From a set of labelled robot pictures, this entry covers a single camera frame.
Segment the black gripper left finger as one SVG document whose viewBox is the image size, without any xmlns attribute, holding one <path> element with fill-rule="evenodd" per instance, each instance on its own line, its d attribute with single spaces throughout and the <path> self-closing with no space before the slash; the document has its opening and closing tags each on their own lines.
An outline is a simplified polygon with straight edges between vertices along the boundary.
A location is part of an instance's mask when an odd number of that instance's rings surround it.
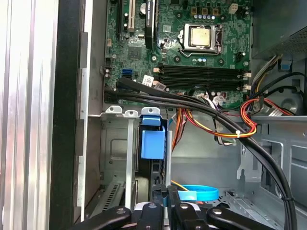
<svg viewBox="0 0 307 230">
<path fill-rule="evenodd" d="M 71 230 L 162 230 L 164 227 L 164 201 L 167 187 L 153 186 L 153 200 L 137 203 L 134 210 L 127 207 L 112 207 L 80 222 Z"/>
</svg>

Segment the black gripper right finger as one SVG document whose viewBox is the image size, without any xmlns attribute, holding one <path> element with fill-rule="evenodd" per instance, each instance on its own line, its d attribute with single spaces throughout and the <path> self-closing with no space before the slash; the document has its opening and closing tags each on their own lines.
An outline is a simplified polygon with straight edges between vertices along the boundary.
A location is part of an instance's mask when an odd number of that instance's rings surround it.
<svg viewBox="0 0 307 230">
<path fill-rule="evenodd" d="M 167 207 L 172 230 L 270 230 L 271 227 L 223 207 L 195 210 L 182 202 L 176 187 L 167 187 Z"/>
</svg>

